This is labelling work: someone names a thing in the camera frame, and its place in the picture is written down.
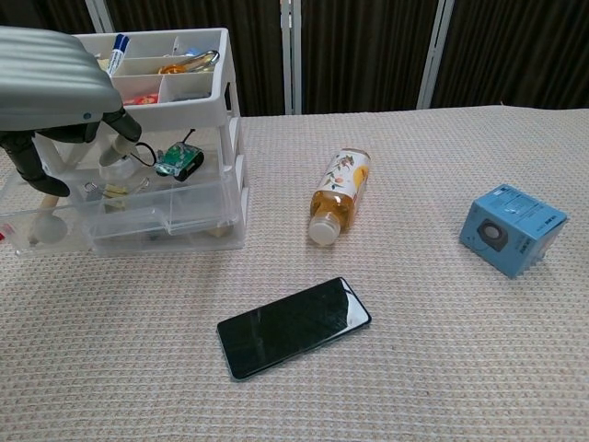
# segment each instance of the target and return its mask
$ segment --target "black phone screen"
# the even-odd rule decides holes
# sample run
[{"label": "black phone screen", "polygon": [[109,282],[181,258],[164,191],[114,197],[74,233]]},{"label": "black phone screen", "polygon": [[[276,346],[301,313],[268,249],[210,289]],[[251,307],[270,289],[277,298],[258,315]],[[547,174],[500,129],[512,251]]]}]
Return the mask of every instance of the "black phone screen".
[{"label": "black phone screen", "polygon": [[343,278],[219,322],[229,369],[244,379],[328,343],[371,318]]}]

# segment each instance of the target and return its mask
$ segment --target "small cardboard box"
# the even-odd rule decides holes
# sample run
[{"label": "small cardboard box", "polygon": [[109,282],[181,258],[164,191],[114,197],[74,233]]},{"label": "small cardboard box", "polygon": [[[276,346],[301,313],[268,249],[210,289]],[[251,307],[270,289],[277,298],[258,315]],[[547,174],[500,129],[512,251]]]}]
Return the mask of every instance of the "small cardboard box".
[{"label": "small cardboard box", "polygon": [[515,278],[544,258],[566,221],[560,210],[503,184],[474,201],[460,241]]}]

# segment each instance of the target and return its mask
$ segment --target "table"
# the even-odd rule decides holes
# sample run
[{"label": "table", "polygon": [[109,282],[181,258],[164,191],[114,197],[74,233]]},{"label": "table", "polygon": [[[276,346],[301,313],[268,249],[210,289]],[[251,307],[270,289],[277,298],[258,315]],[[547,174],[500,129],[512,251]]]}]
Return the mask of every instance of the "table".
[{"label": "table", "polygon": [[[486,107],[249,118],[243,250],[20,260],[0,243],[0,438],[589,437],[589,110]],[[341,147],[370,152],[356,225],[306,236]],[[0,179],[11,164],[0,156]],[[458,243],[507,182],[565,211],[509,280]],[[247,382],[215,325],[342,275],[372,325]]]}]

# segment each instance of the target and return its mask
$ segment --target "dark curtain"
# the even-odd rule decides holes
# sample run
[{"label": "dark curtain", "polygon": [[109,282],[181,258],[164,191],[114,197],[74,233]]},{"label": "dark curtain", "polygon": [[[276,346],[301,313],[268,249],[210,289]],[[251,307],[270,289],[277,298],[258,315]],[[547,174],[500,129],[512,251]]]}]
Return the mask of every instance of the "dark curtain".
[{"label": "dark curtain", "polygon": [[0,3],[0,25],[94,33],[84,0],[15,0]]},{"label": "dark curtain", "polygon": [[437,0],[303,0],[303,112],[415,109]]},{"label": "dark curtain", "polygon": [[589,1],[456,0],[432,107],[589,106]]},{"label": "dark curtain", "polygon": [[228,28],[241,113],[284,114],[279,0],[109,0],[117,31]]}]

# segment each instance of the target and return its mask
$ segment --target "bottle cap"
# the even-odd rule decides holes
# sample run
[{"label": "bottle cap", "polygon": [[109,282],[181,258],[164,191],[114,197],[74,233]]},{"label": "bottle cap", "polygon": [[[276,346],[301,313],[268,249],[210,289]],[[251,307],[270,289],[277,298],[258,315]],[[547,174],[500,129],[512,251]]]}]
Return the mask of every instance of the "bottle cap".
[{"label": "bottle cap", "polygon": [[309,237],[319,246],[328,246],[340,235],[340,222],[330,214],[315,215],[309,223]]}]

